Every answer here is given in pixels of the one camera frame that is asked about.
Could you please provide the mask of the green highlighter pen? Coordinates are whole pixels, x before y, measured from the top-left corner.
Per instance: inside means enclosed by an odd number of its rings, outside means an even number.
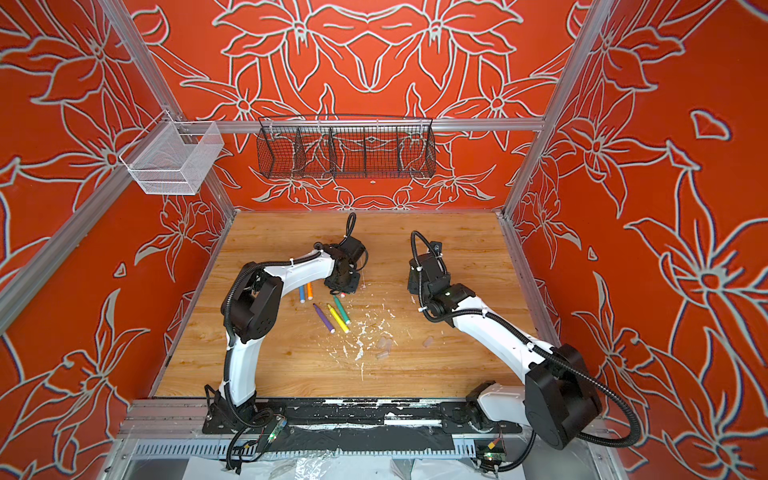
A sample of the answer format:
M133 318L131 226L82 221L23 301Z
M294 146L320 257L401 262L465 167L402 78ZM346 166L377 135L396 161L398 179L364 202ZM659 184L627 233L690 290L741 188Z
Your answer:
M337 310L338 310L338 313L341 315L341 318L343 319L344 323L345 323L346 325L349 325L349 324L350 324L350 318L349 318L349 315L348 315L348 313L346 312L346 310L345 310L345 308L344 308L344 306L343 306L342 302L340 301L340 298L339 298L339 296L334 296L334 297L333 297L333 300L334 300L334 304L335 304L335 306L336 306L336 308L337 308Z

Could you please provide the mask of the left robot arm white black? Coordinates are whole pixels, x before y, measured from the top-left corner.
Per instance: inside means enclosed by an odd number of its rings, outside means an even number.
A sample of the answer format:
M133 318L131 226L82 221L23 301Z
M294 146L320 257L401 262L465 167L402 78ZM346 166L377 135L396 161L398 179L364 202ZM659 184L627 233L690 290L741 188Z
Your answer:
M245 264L222 302L226 352L222 382L208 387L206 434L260 427L269 414L256 404L256 370L263 340L274 328L282 298L321 281L333 293L353 293L360 282L358 261L364 244L346 236L339 243L316 243L301 257Z

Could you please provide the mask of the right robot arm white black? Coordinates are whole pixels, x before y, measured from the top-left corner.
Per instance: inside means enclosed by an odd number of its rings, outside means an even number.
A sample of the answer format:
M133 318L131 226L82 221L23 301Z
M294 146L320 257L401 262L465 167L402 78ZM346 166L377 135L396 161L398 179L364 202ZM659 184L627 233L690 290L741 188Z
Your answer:
M523 382L524 394L493 383L477 397L481 412L493 421L529 426L549 446L562 450L575 438L609 448L629 448L642 427L629 403L588 373L582 355L564 344L555 347L494 312L469 287L451 282L442 244L418 232L410 235L408 290L432 323L446 323L493 353ZM619 438L600 437L586 428L603 411L601 398L614 403L628 422Z

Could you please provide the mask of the yellow highlighter pen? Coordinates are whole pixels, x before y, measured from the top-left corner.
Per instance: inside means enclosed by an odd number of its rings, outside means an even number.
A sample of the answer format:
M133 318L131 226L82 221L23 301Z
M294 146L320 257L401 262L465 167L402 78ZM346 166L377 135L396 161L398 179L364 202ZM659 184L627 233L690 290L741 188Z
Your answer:
M341 331L345 334L349 333L349 327L347 326L346 322L343 320L341 315L338 313L338 311L330 304L327 305L327 309L333 318L333 320L336 322L336 324L340 327Z

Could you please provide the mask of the purple highlighter pen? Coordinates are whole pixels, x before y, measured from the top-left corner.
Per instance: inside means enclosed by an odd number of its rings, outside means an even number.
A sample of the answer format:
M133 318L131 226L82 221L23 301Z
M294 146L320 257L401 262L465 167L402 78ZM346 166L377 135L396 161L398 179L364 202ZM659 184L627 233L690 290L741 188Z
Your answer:
M336 328L335 328L335 327L334 327L334 325L331 323L331 321L328 319L328 317L325 315L324 311L323 311L323 310L320 308L320 306L319 306L319 305L317 305L316 303L313 303L313 304L312 304L312 306L313 306L313 308L314 308L314 310L315 310L316 314L318 315L319 319L322 321L322 323L324 324L324 326L327 328L327 330L328 330L328 331L329 331L331 334L334 334L334 333L336 332Z

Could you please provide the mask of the white mesh basket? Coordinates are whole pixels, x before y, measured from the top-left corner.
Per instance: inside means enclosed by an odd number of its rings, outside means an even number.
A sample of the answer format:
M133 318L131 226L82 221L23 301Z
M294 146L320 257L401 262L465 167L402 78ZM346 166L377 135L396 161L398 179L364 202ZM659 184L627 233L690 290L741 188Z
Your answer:
M224 140L214 122L162 121L119 157L129 175L148 195L188 196L199 192L219 157Z

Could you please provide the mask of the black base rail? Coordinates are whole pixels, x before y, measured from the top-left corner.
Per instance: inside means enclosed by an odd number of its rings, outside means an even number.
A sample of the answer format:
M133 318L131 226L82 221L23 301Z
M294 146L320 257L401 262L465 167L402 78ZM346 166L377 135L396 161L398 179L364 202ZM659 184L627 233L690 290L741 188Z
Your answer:
M466 399L417 398L257 398L233 415L223 400L209 400L202 432L234 433L245 421L256 423L259 414L271 422L278 416L290 427L325 429L402 426L427 428L449 434L518 434L523 428L495 422Z

